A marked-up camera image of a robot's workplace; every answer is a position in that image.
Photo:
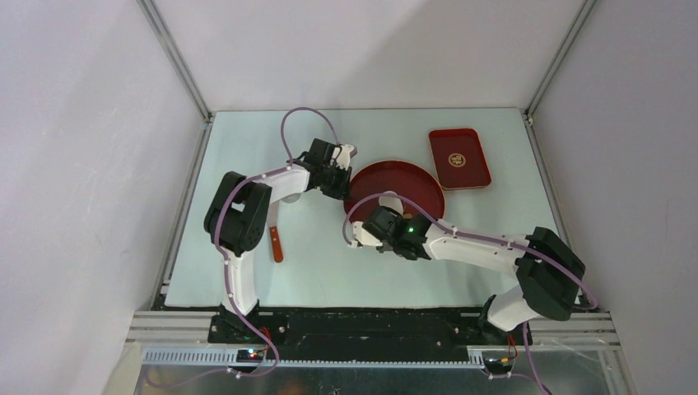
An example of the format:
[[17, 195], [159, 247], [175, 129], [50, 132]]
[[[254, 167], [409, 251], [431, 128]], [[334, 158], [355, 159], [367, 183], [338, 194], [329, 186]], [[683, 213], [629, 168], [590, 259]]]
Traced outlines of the round red plate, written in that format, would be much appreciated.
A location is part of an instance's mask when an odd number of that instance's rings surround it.
[[351, 199], [343, 203], [344, 212], [348, 213], [362, 198], [386, 192], [414, 201], [435, 219], [444, 217], [444, 192], [435, 177], [420, 166], [401, 160], [378, 161], [353, 175]]

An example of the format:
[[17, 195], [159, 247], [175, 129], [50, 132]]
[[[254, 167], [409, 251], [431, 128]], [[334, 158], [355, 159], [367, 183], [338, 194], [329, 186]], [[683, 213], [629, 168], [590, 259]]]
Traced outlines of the rectangular red tray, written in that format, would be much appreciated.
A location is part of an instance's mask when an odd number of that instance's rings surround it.
[[428, 134], [435, 171], [444, 190], [485, 188], [491, 174], [473, 128], [437, 129]]

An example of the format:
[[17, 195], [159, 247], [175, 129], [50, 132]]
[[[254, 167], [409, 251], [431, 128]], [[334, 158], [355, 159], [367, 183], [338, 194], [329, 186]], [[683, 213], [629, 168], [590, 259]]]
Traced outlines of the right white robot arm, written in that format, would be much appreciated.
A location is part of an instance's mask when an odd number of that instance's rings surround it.
[[503, 342], [533, 318], [569, 320], [585, 272], [578, 257], [547, 228], [495, 237], [459, 230], [426, 214], [406, 219], [385, 206], [377, 206], [364, 221], [352, 222], [350, 244], [391, 251], [411, 261], [471, 264], [514, 278], [510, 290], [485, 302], [478, 318], [480, 336], [490, 344]]

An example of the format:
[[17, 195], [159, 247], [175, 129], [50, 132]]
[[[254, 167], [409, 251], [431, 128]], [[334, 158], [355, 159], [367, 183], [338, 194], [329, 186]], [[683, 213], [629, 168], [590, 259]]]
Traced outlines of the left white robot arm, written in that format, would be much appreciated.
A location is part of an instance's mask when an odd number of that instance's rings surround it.
[[250, 314], [258, 304], [254, 250], [268, 227], [270, 207], [314, 189], [338, 201], [348, 200], [356, 152], [351, 144], [316, 138], [308, 151], [281, 168], [249, 177], [234, 171], [224, 174], [203, 226], [222, 256], [226, 291], [221, 304], [237, 313], [228, 331], [239, 342], [251, 342], [260, 332], [259, 319]]

